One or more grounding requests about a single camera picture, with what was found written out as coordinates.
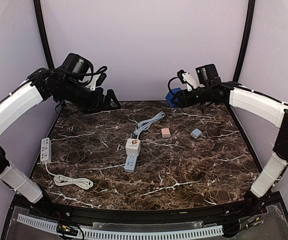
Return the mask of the light blue power strip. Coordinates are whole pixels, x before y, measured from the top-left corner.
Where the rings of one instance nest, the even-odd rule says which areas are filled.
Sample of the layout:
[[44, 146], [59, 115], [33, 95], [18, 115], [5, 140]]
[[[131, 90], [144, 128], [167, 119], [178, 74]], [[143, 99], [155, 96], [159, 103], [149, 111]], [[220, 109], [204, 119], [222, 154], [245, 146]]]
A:
[[133, 132], [136, 138], [128, 138], [125, 144], [125, 152], [126, 152], [126, 160], [124, 164], [125, 172], [127, 173], [135, 172], [137, 158], [139, 157], [141, 151], [141, 140], [140, 140], [141, 133], [147, 131], [152, 126], [152, 124], [160, 121], [164, 117], [165, 113], [161, 111], [154, 117], [143, 120], [137, 124], [137, 128]]

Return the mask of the white cube socket adapter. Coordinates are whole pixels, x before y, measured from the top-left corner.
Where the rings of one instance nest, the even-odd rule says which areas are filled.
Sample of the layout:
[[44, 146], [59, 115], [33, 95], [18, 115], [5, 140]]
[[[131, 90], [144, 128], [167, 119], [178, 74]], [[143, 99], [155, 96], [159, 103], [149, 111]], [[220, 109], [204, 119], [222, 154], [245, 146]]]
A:
[[128, 138], [125, 144], [127, 156], [138, 157], [141, 151], [141, 141], [135, 138]]

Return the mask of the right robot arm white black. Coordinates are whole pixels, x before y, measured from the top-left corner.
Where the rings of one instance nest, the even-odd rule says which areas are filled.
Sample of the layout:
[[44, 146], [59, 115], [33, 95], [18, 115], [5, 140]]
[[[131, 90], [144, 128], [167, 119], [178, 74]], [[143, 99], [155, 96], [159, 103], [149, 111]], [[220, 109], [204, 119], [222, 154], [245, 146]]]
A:
[[252, 197], [262, 198], [288, 168], [288, 103], [234, 81], [223, 82], [213, 63], [195, 70], [197, 80], [183, 69], [172, 78], [186, 86], [185, 89], [168, 88], [165, 99], [172, 108], [227, 104], [252, 113], [279, 129], [271, 157], [249, 190]]

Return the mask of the blue cube socket adapter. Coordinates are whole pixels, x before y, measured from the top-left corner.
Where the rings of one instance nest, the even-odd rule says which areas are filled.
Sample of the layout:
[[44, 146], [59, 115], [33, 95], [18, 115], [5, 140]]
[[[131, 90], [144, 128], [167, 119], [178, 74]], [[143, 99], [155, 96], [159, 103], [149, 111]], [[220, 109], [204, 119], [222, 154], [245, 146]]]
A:
[[[181, 91], [182, 89], [180, 87], [171, 89], [174, 94]], [[179, 99], [175, 97], [170, 91], [167, 93], [165, 97], [167, 103], [170, 105], [171, 108], [176, 108], [177, 104], [179, 103]]]

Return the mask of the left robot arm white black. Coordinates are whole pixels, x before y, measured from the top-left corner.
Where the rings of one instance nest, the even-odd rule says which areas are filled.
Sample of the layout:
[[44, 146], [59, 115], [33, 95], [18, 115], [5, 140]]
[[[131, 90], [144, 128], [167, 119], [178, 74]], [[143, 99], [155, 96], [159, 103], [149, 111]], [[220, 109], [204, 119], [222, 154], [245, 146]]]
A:
[[[101, 84], [107, 77], [106, 66], [94, 70], [93, 64], [76, 53], [69, 53], [61, 66], [40, 68], [0, 101], [0, 137], [30, 109], [53, 98], [73, 103], [87, 113], [118, 110], [114, 90], [104, 93]], [[49, 199], [40, 186], [6, 158], [0, 146], [0, 180], [32, 204]]]

